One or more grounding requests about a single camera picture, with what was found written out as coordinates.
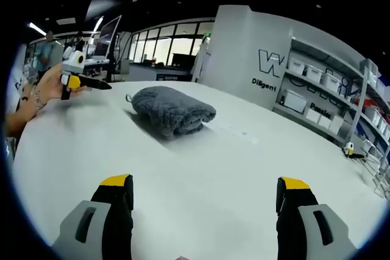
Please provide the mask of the person's left hand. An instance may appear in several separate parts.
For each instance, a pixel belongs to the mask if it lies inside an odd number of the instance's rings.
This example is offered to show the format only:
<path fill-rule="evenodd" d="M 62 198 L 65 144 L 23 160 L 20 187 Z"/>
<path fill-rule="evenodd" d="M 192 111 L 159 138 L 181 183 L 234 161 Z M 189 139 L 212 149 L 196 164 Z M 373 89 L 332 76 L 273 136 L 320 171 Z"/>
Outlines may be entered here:
<path fill-rule="evenodd" d="M 30 95 L 38 104 L 47 104 L 51 99 L 60 99 L 63 84 L 60 76 L 62 74 L 62 63 L 58 63 L 45 72 L 38 85 Z"/>

